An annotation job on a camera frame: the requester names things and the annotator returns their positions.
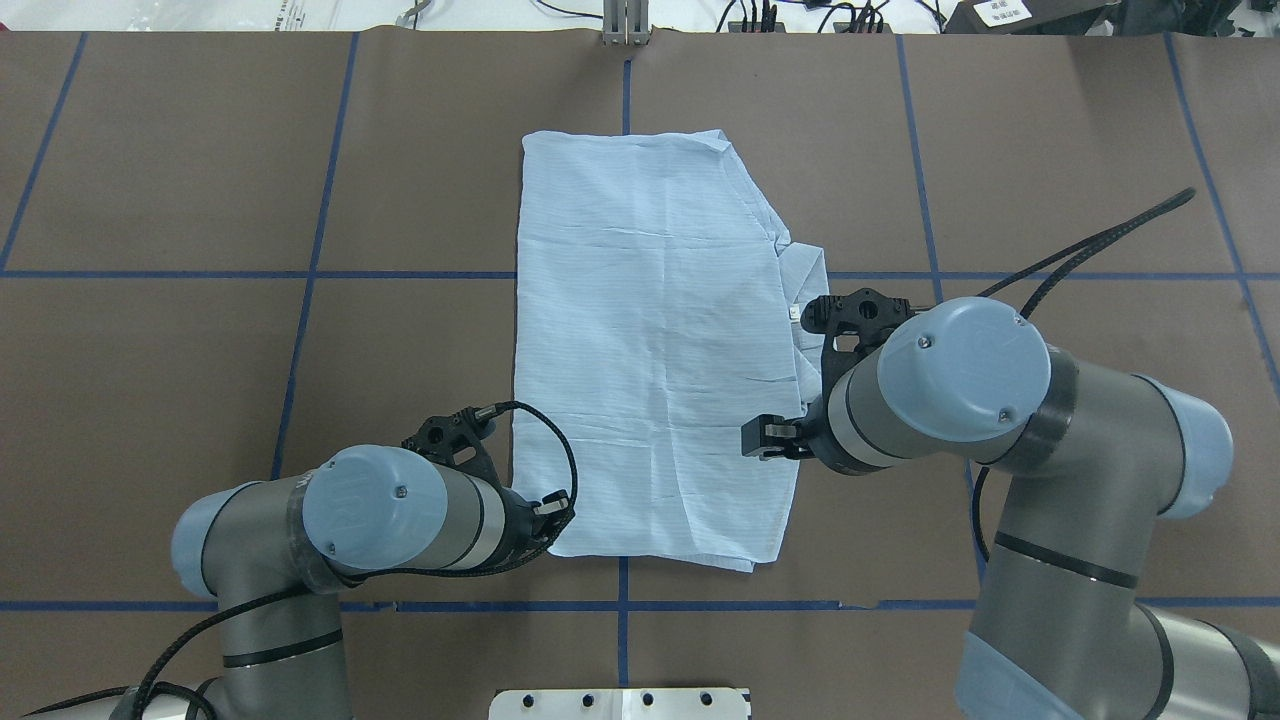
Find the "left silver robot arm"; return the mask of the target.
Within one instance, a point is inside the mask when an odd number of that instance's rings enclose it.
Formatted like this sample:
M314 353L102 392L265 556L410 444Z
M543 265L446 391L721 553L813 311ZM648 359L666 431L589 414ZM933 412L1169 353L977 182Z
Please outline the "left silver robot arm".
M218 603L143 678L36 708L35 719L351 719L342 592L397 574L521 568L573 519L579 469L539 501L476 455L454 464L357 445L301 475L206 496L182 514L180 584Z

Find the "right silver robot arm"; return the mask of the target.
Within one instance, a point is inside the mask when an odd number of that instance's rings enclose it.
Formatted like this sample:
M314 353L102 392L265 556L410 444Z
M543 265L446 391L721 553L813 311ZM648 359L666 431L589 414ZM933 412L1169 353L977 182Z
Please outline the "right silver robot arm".
M805 415L742 454L868 475L951 454L1011 477L955 687L968 719L1275 719L1277 647L1137 600L1156 523L1207 509L1229 424L1156 379L1076 360L1015 307L820 296Z

